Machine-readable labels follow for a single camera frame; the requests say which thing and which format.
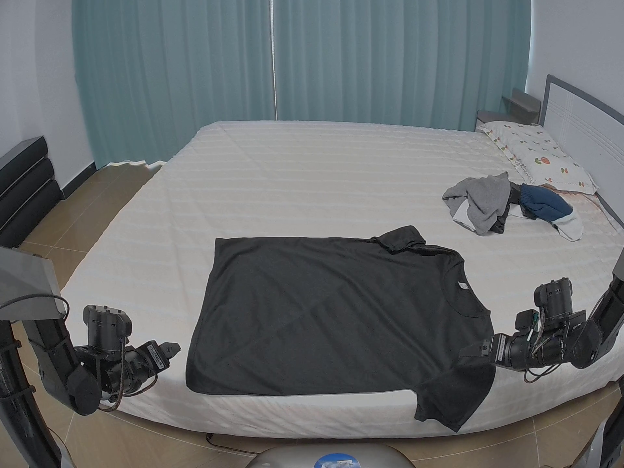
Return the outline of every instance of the blue knit garment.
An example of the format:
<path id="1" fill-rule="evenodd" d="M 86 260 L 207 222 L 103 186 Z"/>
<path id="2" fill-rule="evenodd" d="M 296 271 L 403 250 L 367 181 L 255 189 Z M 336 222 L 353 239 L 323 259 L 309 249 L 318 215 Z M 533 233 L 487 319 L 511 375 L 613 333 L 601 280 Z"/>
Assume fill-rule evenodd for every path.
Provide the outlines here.
<path id="1" fill-rule="evenodd" d="M 520 204 L 531 210 L 537 218 L 551 223 L 572 213 L 572 207 L 559 194 L 538 185 L 522 184 Z"/>

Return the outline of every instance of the blue logo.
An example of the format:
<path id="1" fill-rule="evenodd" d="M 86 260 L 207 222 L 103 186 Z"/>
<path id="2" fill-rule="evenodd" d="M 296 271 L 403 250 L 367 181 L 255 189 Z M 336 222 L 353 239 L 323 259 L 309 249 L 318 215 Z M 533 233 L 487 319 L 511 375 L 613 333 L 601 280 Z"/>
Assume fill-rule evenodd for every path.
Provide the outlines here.
<path id="1" fill-rule="evenodd" d="M 314 465 L 314 468 L 362 468 L 362 466 L 353 456 L 335 452 L 320 458 Z"/>

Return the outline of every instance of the pillow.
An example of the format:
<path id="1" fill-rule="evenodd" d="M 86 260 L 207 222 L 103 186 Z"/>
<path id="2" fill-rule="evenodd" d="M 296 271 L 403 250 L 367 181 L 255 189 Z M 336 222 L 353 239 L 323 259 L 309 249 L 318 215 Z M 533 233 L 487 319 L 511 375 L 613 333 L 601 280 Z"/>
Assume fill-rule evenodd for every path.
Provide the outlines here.
<path id="1" fill-rule="evenodd" d="M 582 166 L 539 125 L 492 121 L 477 129 L 494 141 L 526 183 L 584 194 L 598 190 Z"/>

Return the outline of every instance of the white headboard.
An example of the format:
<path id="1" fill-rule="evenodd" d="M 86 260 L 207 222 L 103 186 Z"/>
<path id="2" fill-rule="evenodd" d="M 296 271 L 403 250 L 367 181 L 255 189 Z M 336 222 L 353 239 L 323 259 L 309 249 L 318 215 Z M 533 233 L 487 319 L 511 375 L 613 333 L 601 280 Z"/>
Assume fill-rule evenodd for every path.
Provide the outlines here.
<path id="1" fill-rule="evenodd" d="M 624 220 L 624 115 L 553 75 L 546 78 L 540 125 L 598 185 L 605 208 Z"/>

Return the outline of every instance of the white bed sheet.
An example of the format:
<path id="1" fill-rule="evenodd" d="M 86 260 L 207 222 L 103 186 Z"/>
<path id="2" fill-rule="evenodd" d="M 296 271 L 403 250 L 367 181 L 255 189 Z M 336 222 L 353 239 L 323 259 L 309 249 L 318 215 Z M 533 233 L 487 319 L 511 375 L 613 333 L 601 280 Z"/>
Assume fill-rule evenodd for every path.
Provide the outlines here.
<path id="1" fill-rule="evenodd" d="M 611 280 L 624 235 L 600 207 L 568 195 L 585 223 L 570 243 L 548 223 L 510 216 L 503 235 L 478 237 L 451 220 L 442 193 L 468 176 L 508 171 L 500 150 L 475 132 L 330 122 L 214 123 L 144 185 L 119 212 L 63 290 L 67 327 L 86 344 L 79 309 L 125 310 L 131 342 L 175 341 L 182 351 L 149 392 L 121 409 L 211 433 L 268 437 L 418 437 L 451 432 L 414 420 L 416 394 L 207 396 L 185 386 L 191 334 L 202 306 L 217 237 L 377 236 L 413 224 L 428 244 L 465 258 L 469 281 L 511 333 L 533 307 L 536 286 L 570 277 L 575 309 L 591 309 Z M 494 386 L 460 433 L 490 429 L 589 393 L 624 374 L 623 339 L 586 370 L 571 365 L 527 385 L 497 370 Z"/>

